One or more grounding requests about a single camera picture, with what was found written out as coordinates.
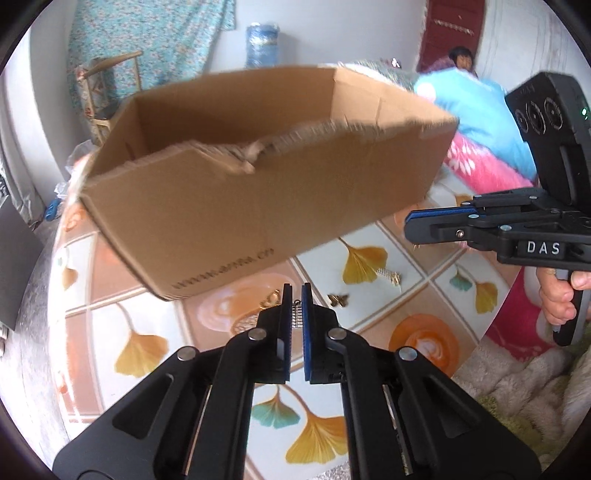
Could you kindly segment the person's right hand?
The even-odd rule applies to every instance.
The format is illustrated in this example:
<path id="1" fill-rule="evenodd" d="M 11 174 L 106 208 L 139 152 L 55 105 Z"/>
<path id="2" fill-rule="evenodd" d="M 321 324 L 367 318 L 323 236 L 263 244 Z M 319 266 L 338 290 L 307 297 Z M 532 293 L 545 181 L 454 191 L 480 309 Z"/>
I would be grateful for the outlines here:
<path id="1" fill-rule="evenodd" d="M 553 269 L 538 268 L 536 275 L 540 284 L 542 311 L 552 325 L 563 325 L 576 317 L 577 309 L 573 303 L 574 294 L 589 290 L 589 272 L 574 272 L 571 280 L 559 280 Z"/>

